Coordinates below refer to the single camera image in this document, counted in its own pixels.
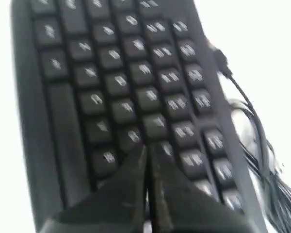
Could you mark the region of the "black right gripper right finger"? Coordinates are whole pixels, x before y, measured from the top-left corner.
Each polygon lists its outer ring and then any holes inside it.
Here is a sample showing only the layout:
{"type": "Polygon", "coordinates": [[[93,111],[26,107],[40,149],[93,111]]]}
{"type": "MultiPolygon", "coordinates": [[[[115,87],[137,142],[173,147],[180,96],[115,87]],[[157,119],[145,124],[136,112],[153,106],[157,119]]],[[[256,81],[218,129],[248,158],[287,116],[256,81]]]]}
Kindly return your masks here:
{"type": "Polygon", "coordinates": [[[254,223],[208,196],[158,143],[149,146],[149,208],[154,233],[253,233],[254,223]]]}

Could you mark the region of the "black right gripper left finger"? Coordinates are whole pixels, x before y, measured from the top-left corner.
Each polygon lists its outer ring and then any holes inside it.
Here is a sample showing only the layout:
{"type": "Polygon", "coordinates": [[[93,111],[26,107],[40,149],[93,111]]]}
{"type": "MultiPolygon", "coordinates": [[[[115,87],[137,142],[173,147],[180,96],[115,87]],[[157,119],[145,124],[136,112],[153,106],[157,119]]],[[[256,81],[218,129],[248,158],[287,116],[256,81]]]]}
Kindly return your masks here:
{"type": "Polygon", "coordinates": [[[141,233],[146,210],[147,148],[137,145],[96,193],[47,219],[42,233],[141,233]]]}

